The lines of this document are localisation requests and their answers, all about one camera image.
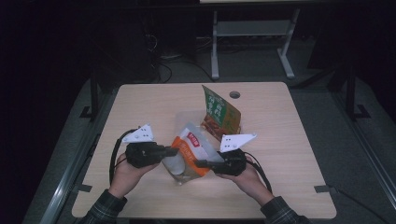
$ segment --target hand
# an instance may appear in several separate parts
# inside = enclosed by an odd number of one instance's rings
[[[256,169],[247,163],[247,168],[242,174],[234,175],[217,175],[221,178],[232,180],[238,188],[252,197],[256,202],[263,206],[274,198],[274,195],[264,186],[257,174]]]
[[[140,178],[145,173],[154,169],[159,164],[157,163],[138,169],[128,163],[125,158],[125,153],[122,153],[117,159],[116,172],[110,188],[108,189],[109,193],[120,199],[136,187]]]

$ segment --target plaid sleeve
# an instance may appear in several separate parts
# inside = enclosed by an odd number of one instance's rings
[[[119,199],[110,194],[107,189],[102,193],[80,224],[115,223],[119,212],[122,211],[127,200]]]
[[[262,207],[262,213],[267,217],[271,224],[285,223],[311,223],[303,216],[298,216],[283,200],[282,197],[275,197]]]

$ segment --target metal frame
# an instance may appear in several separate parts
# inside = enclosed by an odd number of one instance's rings
[[[213,13],[213,37],[212,37],[212,79],[219,79],[218,61],[218,36],[238,36],[238,35],[284,35],[285,43],[281,49],[277,50],[286,77],[295,78],[289,60],[286,56],[294,28],[297,23],[300,9],[294,9],[291,20],[284,21],[218,21],[218,12]]]
[[[105,94],[102,100],[102,107],[110,103],[111,95]],[[52,196],[44,216],[41,218],[41,224],[56,223],[60,215],[64,203],[67,201],[70,191],[72,190],[75,179],[78,175],[80,167],[84,165],[85,158],[90,152],[92,142],[95,141],[96,135],[101,133],[107,119],[104,109],[99,110],[95,122],[90,122],[84,133],[87,137],[81,139],[78,143],[76,154],[70,160],[64,175]]]

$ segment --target transparent plastic bag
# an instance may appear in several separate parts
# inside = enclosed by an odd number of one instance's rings
[[[184,126],[172,143],[172,147],[177,147],[178,153],[175,157],[163,159],[163,165],[179,185],[209,172],[209,168],[198,168],[195,161],[224,161],[201,133],[201,130],[191,122]]]

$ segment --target metal rail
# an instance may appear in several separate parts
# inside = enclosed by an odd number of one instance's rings
[[[108,105],[110,102],[111,95],[104,94],[102,100],[102,107]],[[101,133],[107,119],[107,114],[104,109],[99,110],[97,117],[94,122],[90,122],[89,125],[84,130],[87,137],[81,139],[78,143],[78,149],[76,154],[72,157],[64,171],[64,176],[62,177],[52,199],[47,207],[44,216],[41,218],[41,224],[56,223],[58,216],[60,215],[62,208],[72,190],[74,181],[78,175],[80,167],[84,165],[85,158],[91,149],[91,144],[95,140],[98,133]]]

